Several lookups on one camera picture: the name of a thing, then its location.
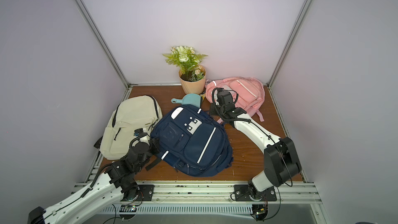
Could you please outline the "cream white backpack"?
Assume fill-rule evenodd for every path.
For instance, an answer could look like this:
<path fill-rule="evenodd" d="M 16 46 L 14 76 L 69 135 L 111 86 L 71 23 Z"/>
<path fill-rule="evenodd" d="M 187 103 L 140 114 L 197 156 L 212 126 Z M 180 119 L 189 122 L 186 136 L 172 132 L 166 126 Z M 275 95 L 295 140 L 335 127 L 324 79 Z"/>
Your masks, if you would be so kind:
<path fill-rule="evenodd" d="M 121 102 L 105 128 L 99 151 L 107 160 L 119 160 L 127 154 L 135 131 L 150 134 L 163 117 L 153 96 L 142 95 Z"/>

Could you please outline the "navy blue backpack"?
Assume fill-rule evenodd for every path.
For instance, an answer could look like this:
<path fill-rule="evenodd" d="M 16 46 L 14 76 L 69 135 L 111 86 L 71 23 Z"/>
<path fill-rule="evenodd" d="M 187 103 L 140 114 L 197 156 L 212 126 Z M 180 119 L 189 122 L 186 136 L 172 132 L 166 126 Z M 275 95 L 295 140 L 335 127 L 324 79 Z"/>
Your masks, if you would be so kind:
<path fill-rule="evenodd" d="M 167 113 L 151 132 L 156 157 L 192 177 L 212 177 L 231 167 L 233 148 L 223 125 L 194 105 Z"/>

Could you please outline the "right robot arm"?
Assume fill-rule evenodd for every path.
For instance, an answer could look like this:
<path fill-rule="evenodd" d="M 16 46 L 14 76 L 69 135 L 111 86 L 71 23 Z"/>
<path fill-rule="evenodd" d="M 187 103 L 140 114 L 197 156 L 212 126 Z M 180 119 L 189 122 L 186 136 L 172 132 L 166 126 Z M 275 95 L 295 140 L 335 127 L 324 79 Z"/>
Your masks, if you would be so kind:
<path fill-rule="evenodd" d="M 263 171 L 248 182 L 249 195 L 258 201 L 269 188 L 288 182 L 288 186 L 293 186 L 293 177 L 302 170 L 293 140 L 289 137 L 282 139 L 258 124 L 243 108 L 235 105 L 238 93 L 233 96 L 231 92 L 214 88 L 210 112 L 245 134 L 263 153 Z"/>

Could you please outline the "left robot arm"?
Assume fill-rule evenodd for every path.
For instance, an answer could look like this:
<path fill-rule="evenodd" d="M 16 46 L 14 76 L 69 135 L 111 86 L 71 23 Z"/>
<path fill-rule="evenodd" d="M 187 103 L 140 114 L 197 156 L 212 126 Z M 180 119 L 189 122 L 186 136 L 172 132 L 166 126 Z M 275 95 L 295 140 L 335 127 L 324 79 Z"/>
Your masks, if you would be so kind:
<path fill-rule="evenodd" d="M 160 151 L 158 138 L 140 133 L 129 144 L 125 156 L 101 167 L 94 180 L 68 198 L 48 208 L 37 207 L 28 215 L 29 224 L 81 224 L 108 205 L 122 200 L 144 201 L 134 177 L 150 169 L 150 158 Z"/>

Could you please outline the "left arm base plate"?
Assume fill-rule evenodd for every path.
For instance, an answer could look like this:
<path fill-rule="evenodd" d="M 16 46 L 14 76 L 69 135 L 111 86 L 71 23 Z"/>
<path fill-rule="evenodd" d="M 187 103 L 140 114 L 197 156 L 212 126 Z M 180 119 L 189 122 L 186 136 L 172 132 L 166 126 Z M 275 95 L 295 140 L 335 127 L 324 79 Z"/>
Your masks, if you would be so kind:
<path fill-rule="evenodd" d="M 136 185 L 128 192 L 124 193 L 122 201 L 125 202 L 142 202 L 151 201 L 154 193 L 154 185 Z"/>

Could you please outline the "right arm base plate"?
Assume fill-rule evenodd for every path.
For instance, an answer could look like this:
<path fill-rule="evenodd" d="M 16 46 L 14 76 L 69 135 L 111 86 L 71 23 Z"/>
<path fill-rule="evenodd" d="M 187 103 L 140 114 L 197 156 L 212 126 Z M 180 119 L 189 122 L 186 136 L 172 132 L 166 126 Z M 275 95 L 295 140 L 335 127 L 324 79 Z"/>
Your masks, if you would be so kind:
<path fill-rule="evenodd" d="M 251 201 L 251 202 L 266 202 L 277 201 L 276 191 L 274 187 L 268 188 L 264 191 L 258 191 L 253 185 L 240 184 L 234 185 L 234 191 L 230 195 L 234 201 Z"/>

